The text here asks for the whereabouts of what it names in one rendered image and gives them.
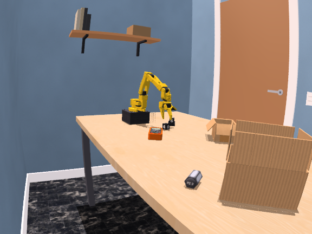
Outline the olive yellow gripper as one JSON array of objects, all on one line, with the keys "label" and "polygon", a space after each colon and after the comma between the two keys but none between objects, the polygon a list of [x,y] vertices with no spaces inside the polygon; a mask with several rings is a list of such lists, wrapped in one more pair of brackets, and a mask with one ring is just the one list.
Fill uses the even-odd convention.
[{"label": "olive yellow gripper", "polygon": [[170,120],[172,120],[172,110],[176,111],[177,109],[171,105],[171,102],[161,101],[159,102],[159,109],[161,112],[162,119],[164,119],[164,110],[167,110]]}]

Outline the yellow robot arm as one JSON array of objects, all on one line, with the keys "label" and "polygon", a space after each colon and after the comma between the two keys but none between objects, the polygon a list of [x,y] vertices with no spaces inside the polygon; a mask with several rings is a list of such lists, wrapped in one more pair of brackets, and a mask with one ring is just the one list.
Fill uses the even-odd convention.
[{"label": "yellow robot arm", "polygon": [[[162,83],[155,75],[153,75],[153,73],[145,72],[139,89],[139,99],[132,99],[132,107],[129,107],[129,111],[137,112],[139,110],[145,112],[148,100],[148,95],[146,94],[148,93],[150,82],[152,82],[156,88],[161,91],[161,99],[163,101],[171,101],[170,89],[167,87],[167,85]],[[145,90],[143,91],[144,88]]]}]

